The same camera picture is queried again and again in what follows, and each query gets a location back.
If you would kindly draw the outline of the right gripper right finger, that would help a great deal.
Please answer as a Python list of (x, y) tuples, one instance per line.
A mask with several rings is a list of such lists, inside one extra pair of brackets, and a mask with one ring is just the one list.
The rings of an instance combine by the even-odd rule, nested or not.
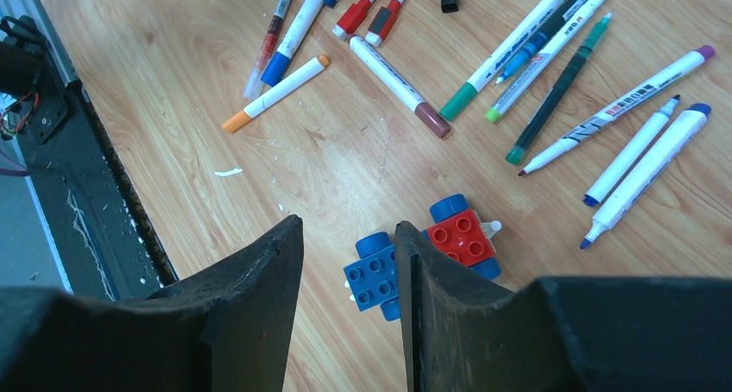
[[(400, 242), (420, 231), (400, 222)], [(523, 333), (531, 299), (483, 279), (473, 271), (449, 269), (418, 251), (398, 250), (401, 330), (410, 391), (535, 391), (529, 337)]]

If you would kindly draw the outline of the clear cap grey pen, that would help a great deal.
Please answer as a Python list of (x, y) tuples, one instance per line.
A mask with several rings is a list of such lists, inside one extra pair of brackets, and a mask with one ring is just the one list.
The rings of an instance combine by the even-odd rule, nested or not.
[(558, 8), (527, 40), (521, 50), (505, 66), (503, 73), (496, 79), (498, 85), (514, 76), (547, 42), (563, 27), (569, 18), (587, 0), (567, 0)]

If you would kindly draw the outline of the purple tip white marker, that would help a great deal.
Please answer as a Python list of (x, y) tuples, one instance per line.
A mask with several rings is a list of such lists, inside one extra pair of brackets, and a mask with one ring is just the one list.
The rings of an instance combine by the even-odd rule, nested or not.
[(601, 234), (620, 221), (672, 159), (703, 128), (711, 112), (708, 104), (695, 103), (676, 117), (596, 211), (592, 226), (580, 243), (581, 250), (590, 247)]

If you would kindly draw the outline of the orange red cap marker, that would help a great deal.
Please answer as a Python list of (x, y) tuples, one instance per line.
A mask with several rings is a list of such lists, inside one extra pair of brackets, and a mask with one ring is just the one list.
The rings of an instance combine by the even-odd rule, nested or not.
[(268, 26), (267, 33), (264, 36), (262, 46), (256, 58), (253, 69), (248, 78), (247, 85), (243, 90), (243, 96), (246, 99), (253, 100), (258, 97), (263, 88), (261, 77), (266, 69), (270, 58), (275, 50), (275, 43), (281, 32), (282, 24), (289, 9), (292, 0), (278, 0), (272, 19)]

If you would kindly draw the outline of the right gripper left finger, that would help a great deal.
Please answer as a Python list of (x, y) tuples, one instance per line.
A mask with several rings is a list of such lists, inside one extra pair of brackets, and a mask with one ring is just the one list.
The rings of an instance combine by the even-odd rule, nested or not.
[(304, 260), (291, 214), (249, 246), (149, 296), (178, 316), (155, 362), (157, 391), (280, 391)]

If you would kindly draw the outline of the purple cap marker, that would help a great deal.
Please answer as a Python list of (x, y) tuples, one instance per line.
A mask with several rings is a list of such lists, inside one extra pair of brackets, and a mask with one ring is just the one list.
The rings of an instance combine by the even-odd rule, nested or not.
[(623, 96), (607, 104), (599, 112), (585, 119), (572, 130), (566, 132), (551, 146), (536, 155), (522, 168), (518, 176), (521, 177), (543, 168), (564, 153), (575, 148), (579, 143), (596, 134), (606, 125), (613, 123), (620, 116), (623, 116), (676, 80), (684, 77), (698, 66), (701, 66), (705, 61), (714, 57), (715, 54), (716, 50), (710, 45), (703, 45), (695, 50), (691, 50), (671, 65), (654, 74), (654, 76), (641, 82)]

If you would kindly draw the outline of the dark green cap pen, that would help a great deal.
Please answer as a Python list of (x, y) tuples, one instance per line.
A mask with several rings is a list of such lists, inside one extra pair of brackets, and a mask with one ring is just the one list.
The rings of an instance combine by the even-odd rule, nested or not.
[(506, 154), (505, 160), (508, 163), (518, 166), (524, 159), (526, 152), (530, 149), (547, 120), (570, 89), (585, 63), (596, 49), (596, 45), (603, 38), (607, 27), (612, 21), (612, 16), (613, 13), (609, 12), (593, 26), (582, 45), (577, 49), (563, 72), (559, 75), (552, 89), (547, 93), (540, 107), (535, 111), (526, 128), (517, 138), (514, 146)]

